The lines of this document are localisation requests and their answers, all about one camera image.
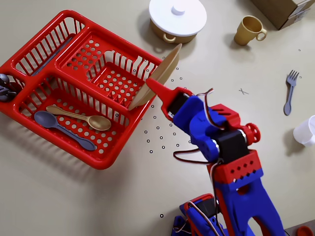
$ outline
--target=dish rack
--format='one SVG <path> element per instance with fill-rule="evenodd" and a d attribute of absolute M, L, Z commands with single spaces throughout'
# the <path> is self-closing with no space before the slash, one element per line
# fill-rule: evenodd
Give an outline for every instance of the dish rack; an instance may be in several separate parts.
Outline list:
<path fill-rule="evenodd" d="M 96 169 L 110 167 L 152 101 L 128 106 L 161 60 L 104 29 L 77 12 L 60 12 L 15 53 L 0 73 L 21 88 L 0 111 Z M 56 129 L 37 124 L 34 114 L 56 105 L 77 114 L 110 119 L 97 131 L 80 119 L 57 116 L 58 122 L 91 140 L 94 151 Z"/>

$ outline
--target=purple spoon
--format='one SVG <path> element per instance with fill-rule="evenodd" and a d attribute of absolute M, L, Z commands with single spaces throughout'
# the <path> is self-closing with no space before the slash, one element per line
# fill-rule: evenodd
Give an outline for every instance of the purple spoon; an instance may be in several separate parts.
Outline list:
<path fill-rule="evenodd" d="M 35 113 L 34 118 L 38 124 L 42 125 L 45 128 L 56 128 L 60 130 L 61 132 L 65 133 L 66 135 L 68 135 L 69 137 L 77 141 L 86 150 L 89 150 L 89 151 L 95 150 L 94 143 L 92 143 L 90 140 L 87 140 L 87 139 L 84 139 L 75 135 L 70 130 L 67 130 L 66 128 L 61 126 L 58 123 L 57 118 L 53 114 L 46 111 L 39 111 Z"/>

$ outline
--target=pot lid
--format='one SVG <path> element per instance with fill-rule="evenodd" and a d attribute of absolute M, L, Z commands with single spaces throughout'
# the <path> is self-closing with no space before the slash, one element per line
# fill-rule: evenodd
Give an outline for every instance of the pot lid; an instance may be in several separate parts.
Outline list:
<path fill-rule="evenodd" d="M 207 22 L 207 12 L 199 0 L 151 0 L 150 17 L 153 23 L 174 36 L 197 34 Z"/>

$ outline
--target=white cup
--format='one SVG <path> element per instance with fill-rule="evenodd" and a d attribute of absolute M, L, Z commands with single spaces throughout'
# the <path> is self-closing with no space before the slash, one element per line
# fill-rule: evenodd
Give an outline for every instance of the white cup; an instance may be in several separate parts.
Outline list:
<path fill-rule="evenodd" d="M 293 137 L 306 147 L 315 144 L 315 116 L 297 126 L 293 131 Z"/>

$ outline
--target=lid knob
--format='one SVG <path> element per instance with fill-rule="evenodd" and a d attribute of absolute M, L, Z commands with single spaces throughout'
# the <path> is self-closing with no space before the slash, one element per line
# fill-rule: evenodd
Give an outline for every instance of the lid knob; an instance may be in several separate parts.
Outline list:
<path fill-rule="evenodd" d="M 176 1 L 172 7 L 172 13 L 177 16 L 182 16 L 185 13 L 185 4 L 183 1 Z"/>

